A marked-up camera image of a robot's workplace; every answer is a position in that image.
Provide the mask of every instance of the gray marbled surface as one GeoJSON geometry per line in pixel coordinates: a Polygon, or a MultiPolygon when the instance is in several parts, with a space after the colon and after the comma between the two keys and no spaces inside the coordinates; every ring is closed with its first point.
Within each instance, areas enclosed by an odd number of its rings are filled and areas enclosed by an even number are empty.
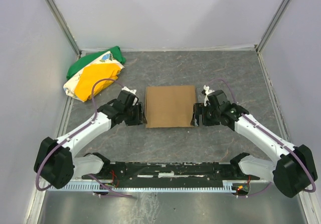
{"type": "MultiPolygon", "coordinates": [[[[145,101],[147,86],[195,85],[199,101],[203,85],[213,78],[226,79],[239,104],[248,109],[263,125],[279,135],[275,115],[254,51],[126,52],[125,68],[119,81],[137,89],[145,101]]],[[[222,89],[232,101],[223,83],[211,84],[222,89]]],[[[100,106],[119,94],[112,84],[96,96],[100,106]]],[[[93,114],[91,101],[74,100],[67,131],[93,114]]],[[[242,152],[267,158],[245,137],[224,126],[199,128],[147,129],[145,125],[126,127],[124,123],[103,133],[88,144],[79,156],[99,152],[112,161],[222,161],[242,152]]]]}

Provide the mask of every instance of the cardboard box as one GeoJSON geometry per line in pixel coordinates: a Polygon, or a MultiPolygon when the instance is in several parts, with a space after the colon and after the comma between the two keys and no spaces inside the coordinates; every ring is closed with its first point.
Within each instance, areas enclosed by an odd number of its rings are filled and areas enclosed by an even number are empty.
{"type": "Polygon", "coordinates": [[[195,103],[195,86],[147,87],[146,127],[191,127],[195,103]]]}

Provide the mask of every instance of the white wall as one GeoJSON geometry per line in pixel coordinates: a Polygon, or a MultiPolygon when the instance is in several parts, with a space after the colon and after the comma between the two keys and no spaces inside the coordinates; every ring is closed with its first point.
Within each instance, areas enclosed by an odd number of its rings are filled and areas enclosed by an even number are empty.
{"type": "Polygon", "coordinates": [[[45,0],[0,0],[0,223],[21,224],[40,142],[52,136],[76,55],[45,0]]]}
{"type": "MultiPolygon", "coordinates": [[[[263,59],[290,137],[311,148],[321,176],[321,0],[292,0],[263,59]]],[[[321,203],[321,181],[316,182],[321,203]]]]}
{"type": "Polygon", "coordinates": [[[55,0],[82,50],[258,44],[282,0],[55,0]]]}

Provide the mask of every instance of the floor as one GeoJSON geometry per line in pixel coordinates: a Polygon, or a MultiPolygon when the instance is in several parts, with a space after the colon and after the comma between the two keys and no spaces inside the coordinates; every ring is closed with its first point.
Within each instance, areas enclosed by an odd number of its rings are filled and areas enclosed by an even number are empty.
{"type": "MultiPolygon", "coordinates": [[[[203,85],[211,79],[226,79],[239,104],[263,125],[279,134],[275,115],[254,51],[126,52],[125,68],[119,81],[144,103],[147,86],[195,85],[199,101],[203,85]]],[[[228,89],[219,82],[214,90],[228,89]]],[[[113,84],[96,96],[100,106],[119,94],[113,84]]],[[[91,117],[91,101],[74,100],[67,131],[91,117]]],[[[228,162],[242,152],[266,158],[265,154],[243,136],[224,126],[201,128],[147,129],[144,125],[126,127],[124,123],[94,139],[80,153],[99,152],[111,161],[220,161],[228,162]]]]}
{"type": "MultiPolygon", "coordinates": [[[[226,79],[239,104],[263,125],[279,134],[272,104],[254,51],[127,52],[119,81],[137,89],[144,102],[147,86],[195,85],[198,98],[213,78],[226,79]]],[[[211,84],[215,90],[221,83],[211,84]]],[[[96,99],[98,106],[118,96],[113,84],[96,99]]],[[[67,131],[93,114],[91,102],[73,102],[67,131]]],[[[115,126],[84,148],[112,161],[220,161],[228,162],[242,152],[260,158],[265,154],[244,137],[224,126],[147,129],[145,126],[115,126]]],[[[264,188],[252,183],[251,193],[264,188]]],[[[222,193],[133,193],[134,198],[101,198],[87,192],[47,192],[40,223],[307,223],[302,205],[272,186],[247,199],[222,193]]]]}

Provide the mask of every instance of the folded cloth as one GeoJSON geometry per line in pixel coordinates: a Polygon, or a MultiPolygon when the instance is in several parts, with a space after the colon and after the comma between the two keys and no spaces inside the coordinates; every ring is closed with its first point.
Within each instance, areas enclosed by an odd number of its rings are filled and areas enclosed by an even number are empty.
{"type": "MultiPolygon", "coordinates": [[[[103,78],[117,79],[117,74],[124,66],[117,61],[110,51],[100,54],[85,67],[74,74],[65,84],[64,91],[70,97],[86,101],[91,99],[93,85],[103,78]]],[[[113,81],[102,81],[98,83],[94,90],[94,95],[112,84],[113,81]]]]}
{"type": "Polygon", "coordinates": [[[67,73],[67,80],[72,78],[77,72],[79,72],[81,69],[83,69],[85,66],[87,66],[89,63],[100,57],[102,54],[110,52],[114,59],[116,59],[118,62],[124,64],[126,62],[126,58],[124,58],[121,54],[120,48],[118,46],[109,48],[108,50],[102,51],[102,52],[95,52],[93,54],[89,54],[87,56],[84,56],[80,58],[77,62],[75,62],[68,70],[67,73]]]}

